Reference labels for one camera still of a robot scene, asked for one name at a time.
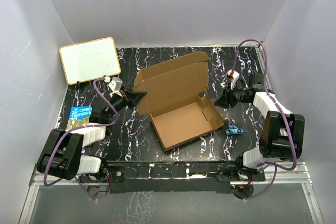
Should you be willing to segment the brown cardboard box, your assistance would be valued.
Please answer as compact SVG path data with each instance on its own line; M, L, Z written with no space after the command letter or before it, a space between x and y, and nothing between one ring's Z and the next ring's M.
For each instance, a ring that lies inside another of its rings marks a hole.
M207 94L208 54L196 51L141 69L134 92L146 92L136 106L149 114L164 151L222 127L225 122Z

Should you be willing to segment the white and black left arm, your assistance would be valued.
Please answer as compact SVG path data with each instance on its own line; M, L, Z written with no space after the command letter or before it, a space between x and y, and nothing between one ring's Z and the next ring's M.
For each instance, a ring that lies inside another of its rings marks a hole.
M91 114L88 124L68 130L53 129L49 133L37 161L37 171L44 175L45 186L52 186L63 179L72 180L82 174L90 174L98 182L108 177L108 168L101 164L100 158L83 155L81 151L103 140L107 128L118 121L119 111L125 107L134 109L147 93L122 87L119 94L112 94L110 100L100 91L98 95L107 103L107 107L97 115Z

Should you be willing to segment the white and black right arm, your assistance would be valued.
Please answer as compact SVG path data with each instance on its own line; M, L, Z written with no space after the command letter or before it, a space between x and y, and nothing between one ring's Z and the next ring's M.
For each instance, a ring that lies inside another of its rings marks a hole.
M303 149L304 116L292 113L276 99L264 83L264 74L252 74L247 87L242 86L237 71L229 70L226 77L230 83L215 106L229 109L238 103L250 103L264 117L264 125L258 146L242 152L233 164L219 166L218 173L247 180L269 165L279 166L281 161L296 164Z

